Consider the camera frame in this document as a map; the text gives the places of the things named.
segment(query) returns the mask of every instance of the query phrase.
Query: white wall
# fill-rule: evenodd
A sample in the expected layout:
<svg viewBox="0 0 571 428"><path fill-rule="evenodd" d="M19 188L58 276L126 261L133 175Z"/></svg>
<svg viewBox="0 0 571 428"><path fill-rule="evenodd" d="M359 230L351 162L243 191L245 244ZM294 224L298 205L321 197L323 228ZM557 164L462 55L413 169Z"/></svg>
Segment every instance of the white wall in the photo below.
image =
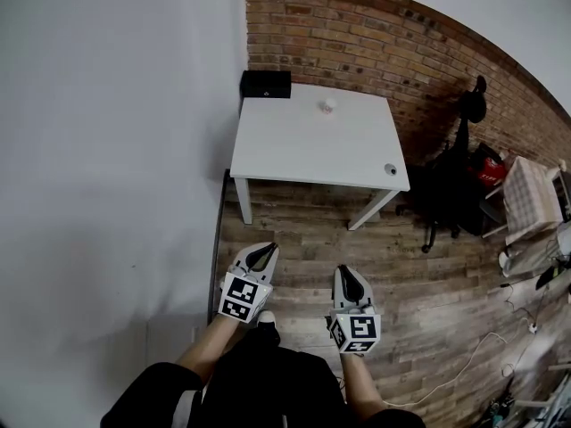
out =
<svg viewBox="0 0 571 428"><path fill-rule="evenodd" d="M511 55L571 113L571 0L416 0Z"/></svg>
<svg viewBox="0 0 571 428"><path fill-rule="evenodd" d="M242 0L0 0L0 418L98 426L204 322Z"/></svg>

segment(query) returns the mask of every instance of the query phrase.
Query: table top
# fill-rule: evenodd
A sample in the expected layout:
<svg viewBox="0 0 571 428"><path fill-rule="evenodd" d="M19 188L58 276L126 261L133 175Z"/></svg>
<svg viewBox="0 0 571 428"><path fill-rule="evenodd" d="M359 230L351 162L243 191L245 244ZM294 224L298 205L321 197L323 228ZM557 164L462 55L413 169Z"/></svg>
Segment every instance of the table top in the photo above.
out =
<svg viewBox="0 0 571 428"><path fill-rule="evenodd" d="M336 107L325 114L328 98ZM290 99L244 99L230 175L410 189L385 98L303 84L292 84Z"/></svg>

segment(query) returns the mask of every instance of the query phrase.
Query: brick wall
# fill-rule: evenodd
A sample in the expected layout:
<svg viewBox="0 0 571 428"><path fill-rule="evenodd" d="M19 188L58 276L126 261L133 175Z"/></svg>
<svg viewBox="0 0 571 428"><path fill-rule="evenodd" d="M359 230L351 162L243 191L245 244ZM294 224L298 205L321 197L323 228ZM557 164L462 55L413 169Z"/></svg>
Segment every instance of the brick wall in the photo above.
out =
<svg viewBox="0 0 571 428"><path fill-rule="evenodd" d="M290 70L297 83L386 97L408 163L453 141L454 104L479 74L488 113L470 124L472 147L484 141L549 166L571 161L571 119L549 92L499 47L431 8L411 0L247 0L246 11L250 70Z"/></svg>

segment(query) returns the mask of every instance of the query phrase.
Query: black office chair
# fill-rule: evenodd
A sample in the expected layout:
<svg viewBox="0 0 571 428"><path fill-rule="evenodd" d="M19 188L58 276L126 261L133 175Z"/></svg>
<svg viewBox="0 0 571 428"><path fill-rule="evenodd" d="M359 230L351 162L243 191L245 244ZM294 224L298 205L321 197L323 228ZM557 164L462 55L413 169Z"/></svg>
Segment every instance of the black office chair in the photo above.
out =
<svg viewBox="0 0 571 428"><path fill-rule="evenodd" d="M459 100L460 126L454 145L446 148L434 160L427 163L417 185L412 185L414 205L399 205L397 216L406 209L418 210L430 224L430 240L422 246L429 253L434 246L436 228L444 225L451 230L452 238L459 236L459 224L466 215L467 205L476 201L479 194L475 180L468 174L468 121L478 123L484 119L486 106L484 77L478 76L472 92L465 92Z"/></svg>

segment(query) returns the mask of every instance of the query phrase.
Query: cable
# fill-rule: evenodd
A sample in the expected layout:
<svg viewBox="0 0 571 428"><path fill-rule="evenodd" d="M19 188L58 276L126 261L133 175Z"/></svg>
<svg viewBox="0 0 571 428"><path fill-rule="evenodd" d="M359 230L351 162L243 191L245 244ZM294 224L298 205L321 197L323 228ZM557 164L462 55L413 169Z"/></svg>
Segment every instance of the cable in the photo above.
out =
<svg viewBox="0 0 571 428"><path fill-rule="evenodd" d="M517 308L517 309L516 309L516 307L514 306L514 303L512 303L512 302L509 300L509 299L511 298L511 295L514 294L514 287L513 287L513 285L510 284L510 283L505 283L505 284L502 284L501 287L509 287L509 288L511 289L511 293L509 294L509 297L504 301L504 302L508 303L508 304L511 306L511 312L515 314L515 313L518 312L519 310L523 310L525 313L527 313L527 315L528 315L529 317L532 318L532 320L534 321L534 324L537 325L537 319L536 319L536 317L532 316L531 312L529 312L526 308Z"/></svg>
<svg viewBox="0 0 571 428"><path fill-rule="evenodd" d="M558 239L557 237L556 237L556 238L553 238L553 239L550 239L550 240L547 242L547 244L545 244L545 251L544 251L544 254L545 254L545 255L547 255L547 249L549 248L550 244L553 243L554 241L557 241L557 242L558 242L558 247L559 247L559 239ZM567 259L567 260L568 260L570 257L571 257L571 254L568 254L568 255L555 255L555 256L553 256L553 257L549 257L549 259L550 259L551 261L556 260L558 263L565 264L565 263L567 263L567 262L566 262L566 261L561 261L560 259Z"/></svg>
<svg viewBox="0 0 571 428"><path fill-rule="evenodd" d="M514 288L511 286L511 284L508 284L509 288L511 288L511 293L509 294L509 297L505 300L505 302L507 302L508 304L511 305L512 311L514 313L518 312L519 310L523 310L527 313L527 315L529 317L532 318L532 320L534 321L534 325L537 325L537 318L541 312L541 308L542 308L542 304L543 304L543 298L545 297L545 293L549 290L549 284L545 285L545 290L543 291L543 295L542 298L540 299L539 305L537 307L537 312L535 313L535 317L531 315L531 313L525 309L525 308L519 308L519 309L515 309L514 303L512 303L509 299L511 298L511 295L514 292ZM516 329L516 333L514 334L514 336L509 340L506 341L504 338L502 338L499 334L494 333L494 332L489 332L476 346L476 348L474 349L474 351L472 352L472 355L470 356L470 359L468 360L468 362L466 363L466 365L460 370L460 372L458 374L456 374L456 377L454 377L451 381L448 381L447 383L441 383L440 385L436 386L432 391L430 391L430 393L428 393L424 398L420 399L417 402L414 403L406 403L406 404L394 404L391 403L389 401L384 401L385 404L387 404L388 406L393 406L393 407L407 407L407 406L416 406L417 404L420 404L421 402L423 402L425 399L427 399L430 395L432 395L435 391L441 389L442 387L445 387L446 385L448 385L449 383L453 383L456 382L456 380L458 380L458 378L462 375L462 373L464 371L466 371L468 369L468 367L470 366L470 364L472 363L472 360L474 359L474 356L476 355L476 353L478 352L478 350L480 349L480 346L484 343L484 341L486 339L488 339L489 336L496 336L498 339L502 340L505 344L510 344L513 340L515 340L517 338L517 335L519 334L519 326L521 324L521 321L525 320L527 322L527 326L529 327L529 319L527 317L521 317L518 321L517 321L517 329ZM504 365L501 368L501 375L503 377L510 377L511 375L513 375L516 370L517 370L517 366L519 365L519 362L521 361L522 357L525 355L525 353L527 352L527 349L529 349L529 346L532 345L532 343L535 340L535 335L533 337L533 339L525 346L525 348L522 350L521 354L519 355L519 358L517 359L517 362L515 365L512 365L511 363L508 363L506 365ZM511 374L504 374L504 369L509 366L511 367Z"/></svg>
<svg viewBox="0 0 571 428"><path fill-rule="evenodd" d="M416 406L417 404L420 404L422 401L424 401L425 399L427 399L430 395L432 395L435 391L441 389L442 387L445 387L446 385L448 385L449 383L453 383L456 382L456 380L462 375L462 373L464 371L466 371L468 369L468 367L470 366L470 364L472 363L472 360L474 359L474 356L476 355L476 353L478 352L478 350L480 349L480 346L482 344L484 344L484 341L486 339L488 339L490 336L496 336L498 339L502 340L504 343L506 344L510 344L514 339L516 339L517 334L519 333L519 325L521 324L522 320L526 320L529 322L529 320L525 317L521 317L518 321L517 321L517 329L516 329L516 334L514 334L513 338L511 338L509 341L506 341L504 338L502 338L499 334L494 333L494 332L489 332L476 346L476 348L474 349L474 351L472 352L472 355L470 356L470 360L468 360L468 362L466 363L466 365L460 370L460 372L458 374L456 374L456 377L454 377L451 381L448 381L447 383L441 383L440 385L438 385L437 387L435 387L430 393L428 393L423 399L420 399L419 401L415 402L415 403L407 403L407 404L393 404L389 401L385 401L385 404L388 404L389 406L393 406L393 407L407 407L407 406Z"/></svg>
<svg viewBox="0 0 571 428"><path fill-rule="evenodd" d="M545 293L547 293L547 291L549 290L549 287L550 287L549 284L545 285L545 290L543 290L542 298L539 300L539 306L537 307L537 312L535 313L535 324L536 325L537 325L537 317L539 316L539 313L542 309L543 298L545 298Z"/></svg>

